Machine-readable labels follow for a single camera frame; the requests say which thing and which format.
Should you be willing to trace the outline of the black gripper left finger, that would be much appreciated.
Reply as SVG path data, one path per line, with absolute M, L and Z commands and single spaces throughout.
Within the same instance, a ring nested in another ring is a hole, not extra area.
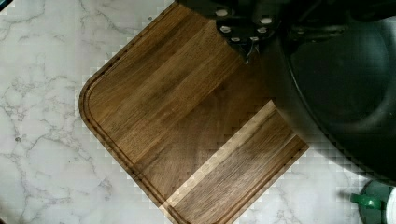
M 177 0 L 216 22 L 227 43 L 249 63 L 251 53 L 279 25 L 280 0 Z

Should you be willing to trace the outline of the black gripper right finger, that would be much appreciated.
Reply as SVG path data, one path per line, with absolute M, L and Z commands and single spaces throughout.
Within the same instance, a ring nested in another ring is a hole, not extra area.
M 280 33 L 294 45 L 341 35 L 353 21 L 379 21 L 395 15 L 395 0 L 291 0 Z

